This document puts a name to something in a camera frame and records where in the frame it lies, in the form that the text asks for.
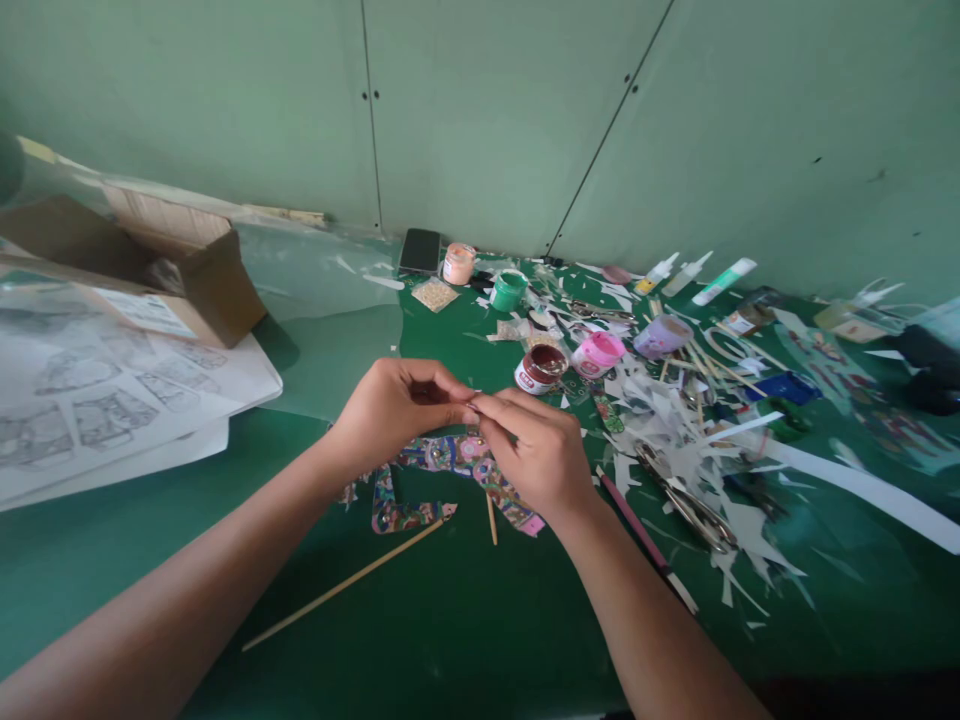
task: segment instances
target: red paint jar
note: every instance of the red paint jar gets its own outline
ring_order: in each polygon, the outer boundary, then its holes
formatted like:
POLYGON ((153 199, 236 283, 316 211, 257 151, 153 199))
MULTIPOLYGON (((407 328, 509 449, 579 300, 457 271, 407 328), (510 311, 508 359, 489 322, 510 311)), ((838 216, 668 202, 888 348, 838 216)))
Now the red paint jar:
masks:
POLYGON ((550 345, 534 345, 517 365, 513 380, 524 392, 543 395, 566 371, 567 358, 562 352, 550 345))

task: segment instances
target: green wall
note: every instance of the green wall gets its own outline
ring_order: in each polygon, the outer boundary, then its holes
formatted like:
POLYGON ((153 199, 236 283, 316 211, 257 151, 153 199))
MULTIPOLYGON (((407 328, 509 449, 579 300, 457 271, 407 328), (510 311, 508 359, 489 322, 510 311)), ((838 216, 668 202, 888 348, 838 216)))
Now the green wall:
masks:
POLYGON ((98 170, 803 294, 957 294, 958 83, 953 0, 0 3, 0 127, 98 170))

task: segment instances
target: pink paint jar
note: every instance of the pink paint jar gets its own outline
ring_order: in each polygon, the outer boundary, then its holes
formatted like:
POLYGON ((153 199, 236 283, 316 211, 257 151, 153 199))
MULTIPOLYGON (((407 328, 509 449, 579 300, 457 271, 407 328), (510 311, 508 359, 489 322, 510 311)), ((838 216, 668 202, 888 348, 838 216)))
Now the pink paint jar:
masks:
POLYGON ((662 360, 679 350, 693 337, 693 330, 673 315, 657 315, 643 332, 633 339, 633 349, 647 360, 662 360))
POLYGON ((627 349, 616 335, 595 332, 573 354, 570 364, 585 378, 596 380, 617 364, 627 349))
POLYGON ((463 243, 453 243, 447 248, 443 261, 443 279, 451 285, 466 285, 473 276, 473 264, 477 251, 463 243))

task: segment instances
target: plastic sheet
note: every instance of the plastic sheet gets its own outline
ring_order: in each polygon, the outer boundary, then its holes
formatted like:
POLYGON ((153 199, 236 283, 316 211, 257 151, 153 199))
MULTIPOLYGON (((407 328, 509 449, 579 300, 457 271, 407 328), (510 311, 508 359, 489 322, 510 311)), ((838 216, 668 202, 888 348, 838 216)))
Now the plastic sheet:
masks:
POLYGON ((55 153, 52 157, 54 162, 23 156, 20 187, 4 207, 67 194, 109 217, 103 192, 109 184, 230 219, 240 236, 244 265, 269 313, 254 334, 284 382, 283 395, 265 407, 334 420, 374 360, 396 354, 403 330, 397 291, 364 275, 396 277, 397 238, 347 226, 312 228, 180 188, 102 174, 55 153))

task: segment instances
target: smartphone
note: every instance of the smartphone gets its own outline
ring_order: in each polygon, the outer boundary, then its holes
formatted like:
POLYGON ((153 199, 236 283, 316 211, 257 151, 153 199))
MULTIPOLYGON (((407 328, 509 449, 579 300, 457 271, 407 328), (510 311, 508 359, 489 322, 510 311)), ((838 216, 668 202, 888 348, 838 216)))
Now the smartphone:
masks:
POLYGON ((440 233, 410 228, 400 252, 400 272, 436 275, 440 267, 440 233))

